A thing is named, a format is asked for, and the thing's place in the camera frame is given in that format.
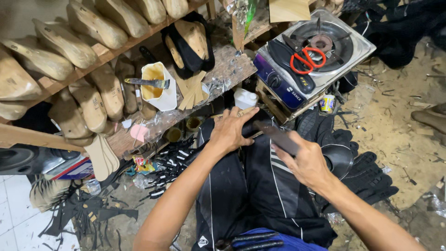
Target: scissors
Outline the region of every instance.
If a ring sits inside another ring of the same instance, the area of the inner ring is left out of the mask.
[[[321,68],[322,66],[325,65],[326,62],[326,57],[325,54],[318,48],[313,48],[313,47],[305,47],[302,48],[302,46],[297,46],[296,42],[294,42],[293,39],[290,39],[289,37],[285,36],[284,34],[282,34],[282,38],[283,41],[285,41],[285,43],[291,47],[296,53],[294,53],[294,55],[291,55],[291,60],[289,62],[289,66],[291,67],[291,69],[298,73],[298,74],[309,74],[310,72],[313,71],[314,68]],[[321,64],[315,64],[313,62],[313,60],[311,59],[310,55],[308,55],[308,51],[313,51],[313,52],[317,52],[322,56],[322,63]],[[301,56],[299,56],[299,52],[303,52],[303,54],[306,56],[306,59],[303,59]],[[297,58],[299,61],[301,61],[302,63],[304,63],[309,70],[307,71],[299,71],[298,69],[296,69],[294,67],[294,58]]]

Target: pink paper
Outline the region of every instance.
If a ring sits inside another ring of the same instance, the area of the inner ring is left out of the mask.
[[[149,132],[149,130],[145,126],[141,126],[141,129],[139,129],[139,127],[140,125],[133,125],[132,128],[130,129],[130,136],[144,143],[144,135],[146,135]]]

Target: white tile floor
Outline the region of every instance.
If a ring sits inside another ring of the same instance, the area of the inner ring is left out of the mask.
[[[33,209],[29,202],[31,184],[26,176],[4,175],[0,176],[0,251],[48,251],[43,243],[54,250],[57,249],[60,238],[38,235],[48,225],[52,212],[40,213]],[[73,231],[71,221],[65,227]],[[63,244],[59,251],[79,250],[79,242],[72,234],[63,234]]]

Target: gas stove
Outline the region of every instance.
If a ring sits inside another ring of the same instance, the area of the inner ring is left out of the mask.
[[[285,44],[282,35],[294,39],[303,47],[317,47],[326,55],[325,65],[315,68],[309,74],[315,88],[310,92],[303,92],[295,81],[299,75],[293,77],[290,69],[283,68],[273,59],[269,52],[272,41],[257,51],[253,63],[257,67],[259,78],[290,112],[324,92],[376,49],[367,39],[323,7],[311,13],[310,21],[297,22],[274,38]],[[322,57],[318,54],[310,52],[310,57],[316,64],[322,62]]]

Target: stove knob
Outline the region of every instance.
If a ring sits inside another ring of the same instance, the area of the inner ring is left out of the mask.
[[[269,87],[278,88],[282,84],[282,78],[278,74],[268,76],[267,84]]]

